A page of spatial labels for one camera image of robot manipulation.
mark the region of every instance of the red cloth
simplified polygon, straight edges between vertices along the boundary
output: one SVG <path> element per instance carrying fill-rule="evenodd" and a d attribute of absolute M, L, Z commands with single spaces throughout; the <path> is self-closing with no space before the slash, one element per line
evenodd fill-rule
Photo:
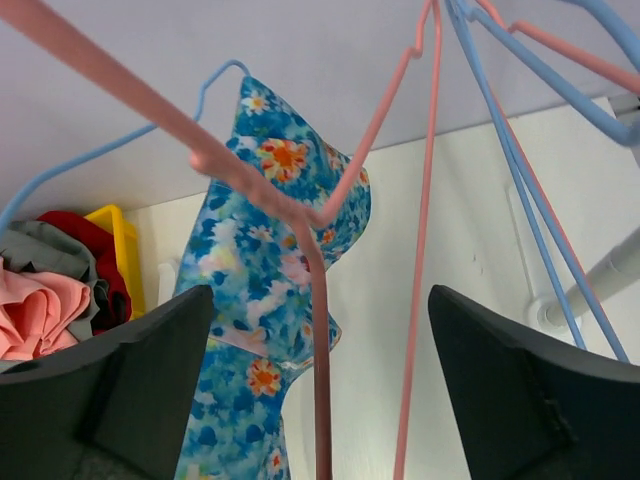
<path fill-rule="evenodd" d="M 131 317 L 131 297 L 118 272 L 113 235 L 72 212 L 51 211 L 38 220 L 53 225 L 86 245 L 96 259 L 98 276 L 109 283 L 109 312 L 100 312 L 91 321 L 94 334 L 126 322 Z"/>

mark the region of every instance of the blue wire hanger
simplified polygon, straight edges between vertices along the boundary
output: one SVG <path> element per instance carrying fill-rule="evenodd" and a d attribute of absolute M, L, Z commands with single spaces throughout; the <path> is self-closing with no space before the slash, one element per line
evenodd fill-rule
<path fill-rule="evenodd" d="M 193 119 L 196 122 L 200 121 L 202 117 L 202 113 L 204 112 L 204 100 L 207 89 L 222 75 L 226 72 L 230 67 L 238 67 L 245 76 L 250 77 L 249 69 L 238 60 L 228 60 L 223 63 L 201 86 L 198 94 L 198 106 L 196 107 L 196 112 L 193 115 Z M 0 213 L 0 237 L 4 234 L 7 229 L 9 223 L 18 212 L 22 204 L 25 200 L 31 195 L 40 185 L 51 180 L 58 175 L 68 172 L 69 170 L 78 167 L 84 163 L 87 163 L 91 160 L 94 160 L 102 155 L 105 155 L 113 150 L 116 150 L 132 141 L 146 135 L 147 133 L 153 132 L 157 126 L 153 123 L 150 123 L 138 130 L 135 130 L 123 137 L 113 140 L 112 142 L 107 143 L 101 147 L 98 147 L 94 150 L 91 150 L 87 153 L 83 153 L 75 158 L 72 158 L 69 161 L 66 161 L 60 165 L 57 165 L 49 170 L 45 170 L 42 173 L 39 173 L 35 177 L 33 177 L 25 186 L 23 186 L 18 193 L 9 201 L 7 206 L 4 208 L 2 213 Z"/>
<path fill-rule="evenodd" d="M 575 317 L 573 312 L 569 307 L 569 302 L 567 297 L 562 289 L 562 285 L 560 284 L 560 280 L 558 278 L 558 274 L 556 272 L 555 267 L 551 261 L 551 255 L 549 254 L 549 250 L 544 242 L 542 237 L 542 233 L 540 231 L 540 227 L 538 222 L 535 219 L 535 215 L 531 204 L 529 202 L 527 192 L 525 190 L 525 186 L 531 193 L 531 197 L 534 200 L 534 203 L 538 207 L 544 222 L 546 223 L 553 240 L 555 241 L 562 257 L 564 258 L 571 274 L 576 280 L 582 294 L 585 296 L 587 300 L 587 304 L 591 308 L 598 325 L 602 329 L 605 338 L 611 345 L 611 348 L 616 355 L 616 357 L 624 362 L 629 362 L 629 358 L 625 353 L 620 340 L 618 339 L 613 327 L 609 323 L 607 316 L 602 309 L 601 305 L 598 303 L 593 290 L 588 285 L 587 279 L 583 274 L 580 266 L 575 261 L 574 257 L 571 255 L 569 245 L 564 240 L 560 229 L 557 227 L 555 222 L 553 221 L 553 216 L 551 214 L 550 209 L 547 204 L 544 202 L 543 196 L 541 192 L 538 190 L 537 185 L 533 179 L 533 176 L 529 172 L 522 155 L 520 154 L 519 149 L 516 146 L 515 139 L 513 135 L 509 132 L 504 118 L 500 113 L 500 110 L 496 104 L 496 101 L 493 97 L 491 89 L 489 87 L 489 82 L 487 81 L 484 70 L 482 69 L 482 64 L 480 62 L 480 57 L 478 55 L 477 49 L 475 48 L 473 38 L 471 37 L 471 32 L 469 31 L 469 26 L 466 22 L 466 19 L 459 15 L 459 10 L 455 8 L 454 2 L 458 2 L 460 0 L 445 0 L 445 4 L 447 10 L 449 12 L 449 16 L 451 17 L 451 22 L 453 23 L 456 35 L 458 36 L 458 40 L 460 41 L 460 45 L 464 51 L 465 56 L 469 62 L 473 75 L 482 91 L 482 95 L 487 103 L 489 108 L 489 112 L 491 114 L 491 119 L 495 125 L 496 132 L 498 134 L 498 138 L 500 140 L 500 145 L 507 159 L 507 164 L 509 166 L 509 171 L 511 172 L 511 176 L 513 177 L 513 181 L 516 186 L 516 190 L 518 192 L 518 196 L 520 197 L 520 201 L 522 202 L 522 206 L 525 210 L 525 214 L 527 216 L 527 221 L 529 222 L 529 226 L 531 227 L 531 231 L 533 233 L 534 239 L 538 246 L 538 250 L 540 251 L 540 255 L 542 256 L 543 263 L 551 280 L 551 284 L 553 286 L 553 290 L 560 302 L 560 306 L 562 308 L 565 317 L 567 318 L 567 323 L 569 325 L 569 329 L 571 330 L 571 334 L 574 338 L 576 346 L 586 349 L 586 345 L 580 334 L 580 330 L 576 324 Z"/>
<path fill-rule="evenodd" d="M 640 69 L 640 40 L 606 4 L 600 0 L 560 1 L 585 8 L 613 37 L 636 70 Z M 500 27 L 484 9 L 470 6 L 466 0 L 455 0 L 455 2 L 455 5 L 452 5 L 455 15 L 461 12 L 468 21 L 478 21 L 500 43 L 511 51 L 511 53 L 533 70 L 536 75 L 569 102 L 573 108 L 580 112 L 589 122 L 598 128 L 598 130 L 602 131 L 620 145 L 633 146 L 640 144 L 640 120 L 635 121 L 630 127 L 624 125 L 596 105 L 589 97 L 577 90 L 554 69 L 540 60 L 531 50 L 520 43 L 513 35 Z"/>

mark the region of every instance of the yellow container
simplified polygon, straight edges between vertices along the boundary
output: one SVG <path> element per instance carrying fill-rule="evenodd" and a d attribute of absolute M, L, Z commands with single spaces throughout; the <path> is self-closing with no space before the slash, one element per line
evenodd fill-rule
<path fill-rule="evenodd" d="M 129 320 L 143 316 L 146 309 L 140 272 L 140 257 L 138 256 L 138 234 L 135 227 L 124 219 L 122 210 L 115 205 L 102 207 L 85 218 L 113 235 L 118 272 L 122 275 L 127 292 L 131 297 L 131 318 Z"/>

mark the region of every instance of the folded clothes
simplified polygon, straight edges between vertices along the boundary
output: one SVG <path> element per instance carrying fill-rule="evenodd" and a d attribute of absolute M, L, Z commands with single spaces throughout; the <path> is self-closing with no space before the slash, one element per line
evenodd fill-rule
<path fill-rule="evenodd" d="M 56 273 L 13 273 L 0 258 L 0 359 L 25 361 L 78 343 L 66 328 L 90 302 L 90 288 Z"/>
<path fill-rule="evenodd" d="M 73 212 L 51 211 L 38 217 L 82 242 L 96 259 L 100 278 L 109 283 L 109 310 L 101 311 L 91 322 L 94 332 L 116 327 L 131 317 L 131 297 L 116 264 L 113 235 Z"/>
<path fill-rule="evenodd" d="M 96 260 L 82 242 L 46 222 L 12 222 L 0 237 L 0 256 L 5 268 L 14 273 L 52 272 L 88 285 L 89 306 L 69 331 L 78 341 L 93 336 L 91 320 L 107 308 L 109 284 L 98 277 Z"/>

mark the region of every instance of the floral swimsuit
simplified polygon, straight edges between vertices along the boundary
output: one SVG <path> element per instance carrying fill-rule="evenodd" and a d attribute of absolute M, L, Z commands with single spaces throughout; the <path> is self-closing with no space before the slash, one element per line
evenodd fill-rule
<path fill-rule="evenodd" d="M 349 162 L 251 77 L 242 82 L 227 147 L 317 210 Z M 335 221 L 315 232 L 325 268 L 360 237 L 370 212 L 363 170 Z M 211 183 L 176 287 L 179 294 L 210 285 L 215 306 L 176 479 L 290 478 L 280 412 L 287 389 L 313 361 L 310 280 L 287 224 Z M 329 320 L 333 347 L 340 329 Z"/>

